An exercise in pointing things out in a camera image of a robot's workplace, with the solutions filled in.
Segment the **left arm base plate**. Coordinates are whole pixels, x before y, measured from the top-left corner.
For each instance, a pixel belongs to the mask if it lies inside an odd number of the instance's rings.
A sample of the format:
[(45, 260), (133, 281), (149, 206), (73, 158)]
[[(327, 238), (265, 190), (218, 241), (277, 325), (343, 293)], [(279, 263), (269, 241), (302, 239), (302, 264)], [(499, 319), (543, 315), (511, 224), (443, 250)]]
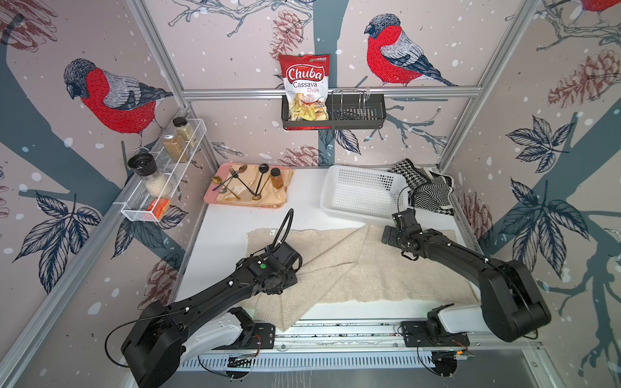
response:
[(254, 323), (244, 328), (238, 339), (227, 349), (273, 349), (276, 327), (271, 323)]

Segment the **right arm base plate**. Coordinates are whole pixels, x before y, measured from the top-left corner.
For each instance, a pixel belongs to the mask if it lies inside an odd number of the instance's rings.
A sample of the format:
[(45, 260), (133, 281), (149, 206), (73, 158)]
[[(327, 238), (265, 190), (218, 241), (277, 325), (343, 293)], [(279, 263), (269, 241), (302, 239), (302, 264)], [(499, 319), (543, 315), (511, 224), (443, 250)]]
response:
[(470, 346), (466, 333), (449, 333), (440, 323), (433, 320), (402, 321), (397, 333), (404, 338), (407, 348)]

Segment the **beige knitted scarf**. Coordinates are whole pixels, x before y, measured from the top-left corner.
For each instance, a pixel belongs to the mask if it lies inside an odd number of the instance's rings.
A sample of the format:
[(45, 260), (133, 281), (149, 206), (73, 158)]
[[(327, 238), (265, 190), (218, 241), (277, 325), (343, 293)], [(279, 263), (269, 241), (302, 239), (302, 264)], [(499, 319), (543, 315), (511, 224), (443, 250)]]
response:
[(281, 295), (258, 294), (239, 305), (280, 330), (317, 304), (422, 300), (477, 304), (470, 283), (448, 268), (408, 260), (382, 242), (383, 228), (292, 231), (286, 242), (302, 256), (298, 282)]

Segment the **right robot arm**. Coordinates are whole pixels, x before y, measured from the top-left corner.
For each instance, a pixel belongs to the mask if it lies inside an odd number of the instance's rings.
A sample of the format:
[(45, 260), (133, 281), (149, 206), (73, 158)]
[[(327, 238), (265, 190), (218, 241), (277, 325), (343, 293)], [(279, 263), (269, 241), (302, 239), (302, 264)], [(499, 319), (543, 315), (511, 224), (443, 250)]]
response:
[(488, 330), (513, 342), (551, 323), (551, 312), (524, 263), (489, 258), (454, 242), (434, 229), (423, 230), (416, 212), (392, 215), (382, 243), (398, 248), (410, 260), (432, 260), (464, 277), (480, 291), (482, 319)]

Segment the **white plastic basket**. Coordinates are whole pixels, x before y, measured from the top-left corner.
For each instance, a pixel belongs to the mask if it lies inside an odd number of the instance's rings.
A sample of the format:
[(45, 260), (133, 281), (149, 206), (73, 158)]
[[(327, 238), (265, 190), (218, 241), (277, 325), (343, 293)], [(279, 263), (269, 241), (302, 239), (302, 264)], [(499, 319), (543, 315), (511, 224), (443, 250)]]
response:
[(409, 192), (399, 174), (334, 165), (323, 182), (320, 208), (332, 218), (388, 225), (393, 214), (409, 207)]

